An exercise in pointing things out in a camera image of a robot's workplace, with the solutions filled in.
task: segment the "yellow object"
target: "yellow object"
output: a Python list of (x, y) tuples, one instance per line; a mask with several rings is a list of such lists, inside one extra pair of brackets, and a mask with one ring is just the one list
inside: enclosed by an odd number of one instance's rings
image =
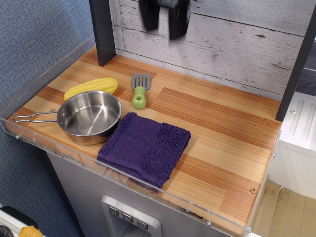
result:
[(86, 83), (76, 85), (66, 91), (64, 95), (64, 100), (68, 100), (70, 97), (77, 95), (82, 92), (92, 91), (92, 90), (102, 90), (113, 94), (118, 88), (118, 81), (114, 78), (99, 78), (95, 80), (88, 81)]
[(26, 226), (21, 229), (19, 237), (44, 237), (44, 235), (34, 226)]

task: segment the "stainless steel pot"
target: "stainless steel pot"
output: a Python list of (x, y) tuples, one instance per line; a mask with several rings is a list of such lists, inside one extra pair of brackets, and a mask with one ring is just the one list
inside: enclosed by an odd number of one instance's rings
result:
[[(57, 120), (34, 121), (27, 118), (39, 114), (57, 113)], [(114, 95), (103, 91), (87, 91), (65, 101), (58, 111), (16, 116), (14, 122), (58, 122), (76, 143), (95, 145), (105, 142), (114, 132), (122, 114), (122, 105)]]

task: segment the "whitewashed wood panel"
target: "whitewashed wood panel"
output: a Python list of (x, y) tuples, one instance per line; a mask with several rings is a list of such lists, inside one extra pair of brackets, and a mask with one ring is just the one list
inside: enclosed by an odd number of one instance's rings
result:
[(121, 0), (121, 13), (125, 51), (278, 95), (284, 93), (303, 40), (192, 14), (187, 35), (170, 41), (166, 9), (161, 9), (159, 29), (149, 33), (144, 30), (138, 2)]
[(122, 18), (119, 0), (109, 0), (114, 44), (116, 49), (124, 50)]
[(191, 75), (191, 76), (194, 76), (194, 77), (197, 77), (197, 78), (200, 78), (200, 79), (204, 79), (204, 80), (208, 80), (208, 81), (211, 81), (211, 82), (214, 82), (214, 83), (217, 83), (217, 84), (228, 86), (230, 88), (247, 91), (249, 93), (256, 94), (256, 95), (261, 95), (261, 96), (264, 96), (264, 97), (267, 97), (267, 98), (271, 98), (271, 99), (274, 99), (274, 100), (281, 101), (282, 97), (283, 97), (283, 95), (275, 94), (275, 93), (272, 93), (272, 92), (269, 92), (269, 91), (266, 91), (266, 90), (261, 90), (261, 89), (258, 89), (258, 88), (252, 87), (252, 86), (242, 85), (242, 84), (234, 82), (234, 81), (223, 80), (221, 78), (213, 77), (211, 75), (206, 75), (206, 74), (199, 73), (197, 71), (193, 71), (193, 70), (190, 70), (190, 69), (181, 68), (181, 67), (179, 67), (177, 65), (167, 64), (167, 63), (159, 61), (159, 60), (155, 60), (155, 59), (152, 59), (152, 58), (147, 58), (147, 57), (144, 57), (144, 56), (141, 56), (141, 55), (137, 55), (137, 54), (133, 54), (133, 53), (129, 53), (129, 52), (126, 52), (126, 51), (117, 50), (117, 54), (121, 55), (121, 56), (124, 56), (124, 57), (128, 57), (128, 58), (132, 58), (132, 59), (135, 59), (135, 60), (139, 60), (139, 61), (142, 61), (142, 62), (147, 62), (147, 63), (150, 63), (152, 65), (156, 65), (156, 66), (159, 66), (159, 67), (162, 67), (162, 68), (167, 68), (167, 69), (170, 69), (170, 70), (173, 70), (173, 71), (176, 71), (176, 72), (182, 72), (182, 73), (185, 73), (187, 75)]
[(193, 0), (192, 12), (304, 36), (316, 0)]

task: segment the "black frame post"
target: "black frame post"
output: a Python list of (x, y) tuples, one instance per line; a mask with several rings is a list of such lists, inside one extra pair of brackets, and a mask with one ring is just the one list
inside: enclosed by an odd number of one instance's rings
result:
[(114, 36), (108, 0), (89, 0), (98, 61), (104, 66), (115, 56)]
[(281, 105), (276, 115), (276, 120), (283, 122), (288, 107), (290, 106), (291, 100), (293, 98), (297, 83), (302, 74), (305, 62), (307, 60), (308, 54), (312, 48), (314, 39), (316, 35), (316, 5), (314, 7), (314, 11), (312, 13), (312, 17), (310, 23), (307, 27), (303, 43), (301, 45), (301, 49), (298, 53), (296, 62), (294, 64), (294, 68), (291, 74), (291, 77), (288, 81), (287, 87), (285, 89), (285, 93), (283, 95)]

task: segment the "screw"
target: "screw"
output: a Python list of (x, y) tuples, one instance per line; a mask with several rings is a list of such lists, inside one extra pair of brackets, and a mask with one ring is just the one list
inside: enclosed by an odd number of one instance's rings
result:
[(252, 189), (250, 189), (250, 191), (251, 191), (253, 194), (256, 194), (256, 193), (257, 193), (257, 189), (256, 189), (256, 188), (252, 188)]

